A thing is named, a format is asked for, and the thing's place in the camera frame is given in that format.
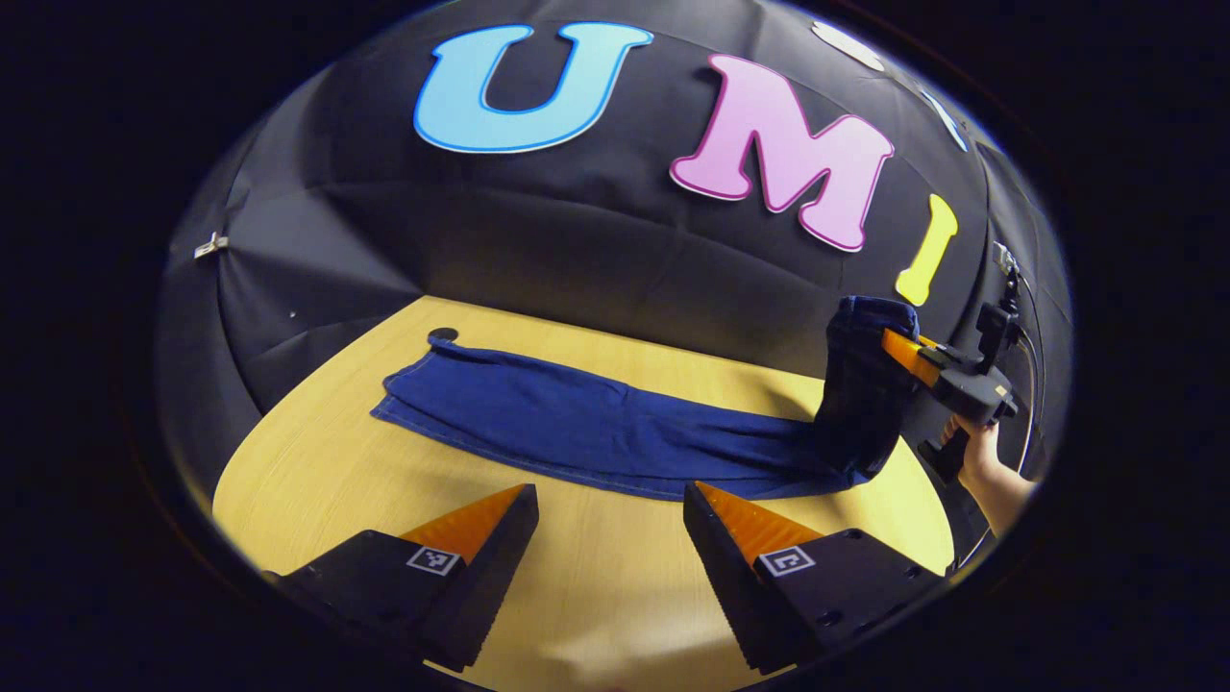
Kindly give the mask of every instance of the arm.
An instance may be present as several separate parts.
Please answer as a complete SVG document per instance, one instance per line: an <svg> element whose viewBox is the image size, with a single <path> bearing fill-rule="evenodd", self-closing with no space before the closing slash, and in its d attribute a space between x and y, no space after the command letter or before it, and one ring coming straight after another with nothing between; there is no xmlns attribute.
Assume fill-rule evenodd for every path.
<svg viewBox="0 0 1230 692"><path fill-rule="evenodd" d="M1000 537L1016 521L1037 483L1021 478L1000 463L996 452L999 423L979 428L961 417L952 417L943 429L942 442L952 438L958 425L969 434L969 442L957 479L974 497L991 533Z"/></svg>

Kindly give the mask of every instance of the cable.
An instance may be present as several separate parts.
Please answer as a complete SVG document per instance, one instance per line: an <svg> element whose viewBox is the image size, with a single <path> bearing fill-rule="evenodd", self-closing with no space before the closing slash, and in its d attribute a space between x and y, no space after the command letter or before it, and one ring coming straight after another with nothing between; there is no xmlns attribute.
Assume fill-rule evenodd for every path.
<svg viewBox="0 0 1230 692"><path fill-rule="evenodd" d="M1038 408L1044 409L1047 407L1047 355L1046 345L1042 343L1042 320L1038 318L1038 299L1033 295L1033 286L1030 285L1030 280L1025 278L1025 272L1021 272L1021 283L1025 285L1026 293L1030 294L1030 306L1033 307L1033 326L1038 329L1038 348L1033 348L1033 342L1030 340L1030 334L1021 331L1021 337L1030 343L1030 350L1033 352L1033 360L1038 364L1038 387L1042 390L1042 396L1039 397Z"/></svg>

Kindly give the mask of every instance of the denim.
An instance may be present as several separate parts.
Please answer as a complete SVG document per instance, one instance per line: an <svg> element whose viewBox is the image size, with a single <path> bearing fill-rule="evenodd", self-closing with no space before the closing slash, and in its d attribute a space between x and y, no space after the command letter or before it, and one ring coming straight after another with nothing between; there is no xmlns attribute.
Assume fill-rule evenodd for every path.
<svg viewBox="0 0 1230 692"><path fill-rule="evenodd" d="M371 415L487 460L642 498L683 500L690 481L754 500L835 493L870 481L883 463L878 455L897 440L899 422L893 428L889 417L886 427L860 414L891 413L884 399L910 383L877 372L884 364L875 358L836 354L838 368L850 371L836 374L833 345L840 352L875 340L884 355L875 336L883 326L916 339L913 307L895 305L843 300L829 324L828 375L866 392L841 397L827 382L829 411L822 406L814 422L697 404L435 336L422 360L385 379L387 396ZM854 434L831 430L851 422Z"/></svg>

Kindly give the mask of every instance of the letter u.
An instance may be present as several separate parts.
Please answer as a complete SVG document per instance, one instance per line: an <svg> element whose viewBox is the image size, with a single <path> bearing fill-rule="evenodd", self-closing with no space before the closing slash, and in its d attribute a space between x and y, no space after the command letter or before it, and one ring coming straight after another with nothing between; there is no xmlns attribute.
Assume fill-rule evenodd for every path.
<svg viewBox="0 0 1230 692"><path fill-rule="evenodd" d="M487 84L504 50L534 33L528 26L485 28L450 38L432 52L435 66L418 95L415 130L453 151L512 154L555 146L589 129L606 108L624 57L653 34L630 26L576 22L560 29L572 53L551 98L526 111L487 104Z"/></svg>

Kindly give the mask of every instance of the black fabric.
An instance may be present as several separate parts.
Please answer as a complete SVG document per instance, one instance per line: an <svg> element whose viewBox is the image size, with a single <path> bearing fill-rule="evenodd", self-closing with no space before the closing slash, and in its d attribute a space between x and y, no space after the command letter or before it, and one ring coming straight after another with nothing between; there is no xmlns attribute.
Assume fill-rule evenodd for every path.
<svg viewBox="0 0 1230 692"><path fill-rule="evenodd" d="M567 60L571 43L556 32L582 20L638 26L654 41L629 54L605 112L581 136L523 154L466 155L417 135L413 106L442 41L533 26L488 91L494 107L529 108L550 96ZM969 151L956 145L920 96L925 88L964 119L940 90L887 55L888 69L872 73L815 38L812 20L748 0L455 2L408 17L327 66L219 163L176 231L169 280L176 270L216 272L218 286L209 304L194 294L164 312L165 332L215 334L193 349L161 348L169 435L203 478L216 478L260 415L363 326L423 294L820 377L824 327L839 297L895 296L895 275L930 220L927 194L937 193L961 230L918 307L925 333L977 338L973 315L994 293L980 268L988 235L1002 235L1039 294L1048 380L1039 439L1052 449L1061 409L1050 407L1064 399L1071 339L1068 284L1046 216L1012 192L1028 186L977 124L961 125ZM856 113L893 141L860 252L818 242L800 225L797 206L819 184L772 214L760 189L726 202L669 178L670 162L695 151L712 112L721 85L706 65L712 53L785 75L813 132ZM758 166L747 172L759 187ZM213 231L230 247L192 262L192 247ZM216 369L228 372L209 375ZM193 379L200 383L178 385ZM938 414L919 407L904 422L911 444L937 430Z"/></svg>

